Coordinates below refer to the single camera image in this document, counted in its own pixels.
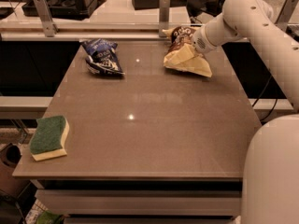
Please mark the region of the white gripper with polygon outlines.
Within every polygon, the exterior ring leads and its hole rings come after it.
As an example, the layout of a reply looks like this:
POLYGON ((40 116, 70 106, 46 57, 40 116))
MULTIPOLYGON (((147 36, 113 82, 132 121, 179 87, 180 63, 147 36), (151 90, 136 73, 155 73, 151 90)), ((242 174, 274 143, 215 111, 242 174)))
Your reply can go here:
POLYGON ((192 35, 192 45, 184 44, 182 48, 168 52, 165 55, 164 67, 204 77, 212 77, 209 63, 201 53, 208 53, 215 48, 216 46, 207 38, 206 27, 199 27, 192 35))

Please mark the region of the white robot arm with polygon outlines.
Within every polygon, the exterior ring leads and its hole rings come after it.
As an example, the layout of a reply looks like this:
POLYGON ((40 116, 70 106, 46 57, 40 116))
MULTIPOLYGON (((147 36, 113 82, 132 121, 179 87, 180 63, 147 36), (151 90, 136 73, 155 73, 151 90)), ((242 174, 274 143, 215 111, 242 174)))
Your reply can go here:
MULTIPOLYGON (((249 40, 294 110, 299 106, 299 43, 273 22, 263 0, 225 0, 222 13, 193 29, 164 57, 164 66, 195 71, 203 55, 249 40)), ((240 224, 299 224, 299 116, 272 119, 250 141, 245 159, 240 224)))

